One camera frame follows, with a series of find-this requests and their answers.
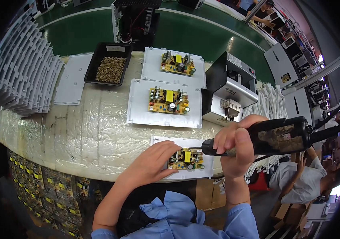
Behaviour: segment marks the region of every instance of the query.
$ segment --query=finger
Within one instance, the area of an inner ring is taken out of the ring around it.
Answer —
[[[244,128],[238,128],[235,132],[235,149],[238,164],[247,165],[254,161],[254,146]]]
[[[226,143],[226,137],[227,137],[227,134],[223,133],[221,135],[221,137],[219,138],[218,148],[217,148],[217,154],[218,155],[221,155],[222,153],[224,153],[226,151],[226,149],[224,147],[224,144]]]
[[[162,154],[157,158],[157,161],[160,164],[164,164],[170,157],[177,151],[181,150],[182,147],[179,145],[167,145],[167,148],[162,150]]]
[[[158,149],[166,147],[165,145],[169,145],[169,144],[171,145],[175,143],[174,141],[170,141],[170,140],[160,141],[158,143],[153,144],[148,149],[150,149],[150,151],[157,151]]]
[[[159,143],[155,143],[152,146],[156,145],[155,147],[150,147],[148,150],[146,150],[146,153],[153,157],[154,159],[158,159],[163,152],[169,148],[169,146],[175,145],[173,141],[161,141]]]
[[[238,123],[238,127],[240,128],[249,128],[254,123],[262,122],[268,120],[265,116],[259,116],[256,114],[250,114],[249,116],[245,117]]]
[[[232,149],[235,146],[235,130],[230,131],[226,136],[226,142],[224,147],[226,149]]]
[[[217,135],[215,135],[214,138],[214,145],[212,146],[213,149],[217,149],[218,148],[218,143],[220,141],[220,137],[224,134],[223,130],[220,130]]]
[[[160,173],[157,176],[157,179],[161,180],[161,179],[163,179],[163,178],[165,178],[169,175],[172,175],[173,173],[176,173],[176,172],[178,172],[177,169],[164,169],[164,170],[160,171]]]

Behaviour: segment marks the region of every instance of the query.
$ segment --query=green capacitor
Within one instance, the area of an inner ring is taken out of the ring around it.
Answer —
[[[191,68],[190,74],[194,74],[195,72],[196,72],[196,69],[195,68]]]
[[[190,112],[190,108],[189,107],[183,108],[182,113],[186,114],[188,112]]]

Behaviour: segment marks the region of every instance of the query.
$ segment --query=hand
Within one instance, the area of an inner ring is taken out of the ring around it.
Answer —
[[[180,149],[181,146],[168,140],[153,144],[123,171],[117,178],[117,181],[123,182],[126,187],[130,187],[130,189],[133,190],[178,172],[177,169],[162,170],[162,168],[167,160]]]
[[[249,115],[239,123],[233,122],[230,126],[222,128],[214,139],[213,149],[218,154],[235,147],[236,157],[220,157],[220,163],[225,177],[242,177],[254,162],[254,147],[246,128],[254,123],[268,120],[265,116]]]
[[[274,23],[272,23],[270,20],[263,19],[262,23],[264,23],[266,26],[272,28],[275,26]]]
[[[297,162],[297,172],[299,174],[303,173],[306,161],[307,161],[307,158],[304,159],[304,154],[301,154],[300,159]]]

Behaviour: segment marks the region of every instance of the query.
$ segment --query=red cable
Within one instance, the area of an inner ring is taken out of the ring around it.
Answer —
[[[131,34],[131,27],[134,25],[135,21],[138,19],[138,17],[142,14],[142,12],[144,12],[146,10],[146,8],[144,8],[139,14],[138,16],[134,19],[133,23],[130,25],[130,32],[129,34]]]
[[[142,30],[144,30],[142,27],[135,27],[135,28],[133,28],[133,30],[134,29],[142,29]]]

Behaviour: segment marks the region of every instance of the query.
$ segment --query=electric screwdriver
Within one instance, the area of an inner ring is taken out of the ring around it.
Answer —
[[[313,133],[312,127],[303,116],[291,119],[274,119],[253,124],[247,129],[254,146],[254,155],[286,155],[307,150],[312,143],[328,138],[330,132],[321,131],[320,134]],[[201,149],[205,155],[213,156],[236,156],[235,148],[226,150],[218,155],[213,149],[214,139],[205,140],[201,147],[189,149]]]

